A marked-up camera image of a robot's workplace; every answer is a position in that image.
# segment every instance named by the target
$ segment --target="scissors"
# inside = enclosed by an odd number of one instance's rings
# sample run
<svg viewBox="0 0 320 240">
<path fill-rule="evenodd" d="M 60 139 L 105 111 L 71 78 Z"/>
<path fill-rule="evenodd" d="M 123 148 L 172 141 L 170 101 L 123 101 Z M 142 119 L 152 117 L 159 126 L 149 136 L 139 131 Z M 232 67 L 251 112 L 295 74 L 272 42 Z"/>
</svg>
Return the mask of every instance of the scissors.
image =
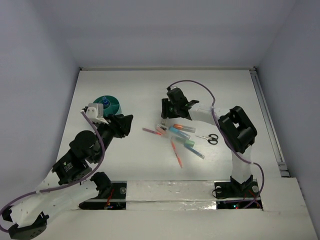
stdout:
<svg viewBox="0 0 320 240">
<path fill-rule="evenodd" d="M 206 139 L 208 141 L 209 144 L 211 145 L 216 145 L 218 144 L 218 135 L 217 134 L 209 134 L 209 136 L 198 136 L 198 135 L 195 135 L 196 137 L 198 138 L 202 138 L 202 139 Z"/>
</svg>

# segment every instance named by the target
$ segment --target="gray wall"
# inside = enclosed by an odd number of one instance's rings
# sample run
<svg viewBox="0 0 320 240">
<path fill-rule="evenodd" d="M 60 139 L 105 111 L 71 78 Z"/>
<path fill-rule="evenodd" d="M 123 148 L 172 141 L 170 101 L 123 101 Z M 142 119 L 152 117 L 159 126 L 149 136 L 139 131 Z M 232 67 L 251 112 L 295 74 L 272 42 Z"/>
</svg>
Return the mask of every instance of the gray wall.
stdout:
<svg viewBox="0 0 320 240">
<path fill-rule="evenodd" d="M 82 67 L 256 66 L 295 0 L 37 0 Z"/>
<path fill-rule="evenodd" d="M 0 33 L 2 207 L 33 191 L 55 162 L 79 68 L 27 0 L 0 1 Z"/>
<path fill-rule="evenodd" d="M 320 1 L 298 1 L 258 67 L 291 175 L 320 235 Z"/>
</svg>

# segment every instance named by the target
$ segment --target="teal container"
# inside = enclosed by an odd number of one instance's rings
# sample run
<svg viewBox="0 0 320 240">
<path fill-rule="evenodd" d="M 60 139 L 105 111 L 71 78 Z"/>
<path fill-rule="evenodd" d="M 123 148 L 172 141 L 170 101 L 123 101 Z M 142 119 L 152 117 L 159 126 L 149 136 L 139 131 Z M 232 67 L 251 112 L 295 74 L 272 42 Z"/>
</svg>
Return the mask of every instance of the teal container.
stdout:
<svg viewBox="0 0 320 240">
<path fill-rule="evenodd" d="M 103 104 L 103 116 L 107 117 L 109 114 L 118 115 L 121 114 L 121 107 L 118 99 L 114 96 L 101 96 L 93 102 L 94 104 Z"/>
</svg>

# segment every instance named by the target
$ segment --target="black wire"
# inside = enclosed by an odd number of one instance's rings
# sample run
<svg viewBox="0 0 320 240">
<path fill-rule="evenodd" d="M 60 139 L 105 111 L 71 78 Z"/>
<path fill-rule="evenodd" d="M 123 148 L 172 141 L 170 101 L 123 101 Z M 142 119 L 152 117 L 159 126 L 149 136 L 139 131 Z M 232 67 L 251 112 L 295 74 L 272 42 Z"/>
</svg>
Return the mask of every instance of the black wire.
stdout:
<svg viewBox="0 0 320 240">
<path fill-rule="evenodd" d="M 218 199 L 218 200 L 227 199 L 227 197 L 216 197 L 216 196 L 214 195 L 214 192 L 216 192 L 216 189 L 213 189 L 213 191 L 211 192 L 211 195 L 212 195 L 214 198 L 216 198 L 216 199 Z"/>
</svg>

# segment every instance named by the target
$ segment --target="white wall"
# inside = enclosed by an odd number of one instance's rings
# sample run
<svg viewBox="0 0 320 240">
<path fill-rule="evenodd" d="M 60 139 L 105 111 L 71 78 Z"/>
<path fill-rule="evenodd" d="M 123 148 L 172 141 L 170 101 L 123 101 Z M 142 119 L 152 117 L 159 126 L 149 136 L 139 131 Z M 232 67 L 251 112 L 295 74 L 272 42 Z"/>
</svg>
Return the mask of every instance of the white wall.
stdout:
<svg viewBox="0 0 320 240">
<path fill-rule="evenodd" d="M 291 175 L 320 234 L 320 1 L 300 0 L 258 67 Z"/>
<path fill-rule="evenodd" d="M 0 1 L 0 33 L 2 208 L 33 191 L 55 162 L 79 67 L 28 0 Z"/>
<path fill-rule="evenodd" d="M 37 0 L 82 67 L 256 66 L 295 0 Z"/>
</svg>

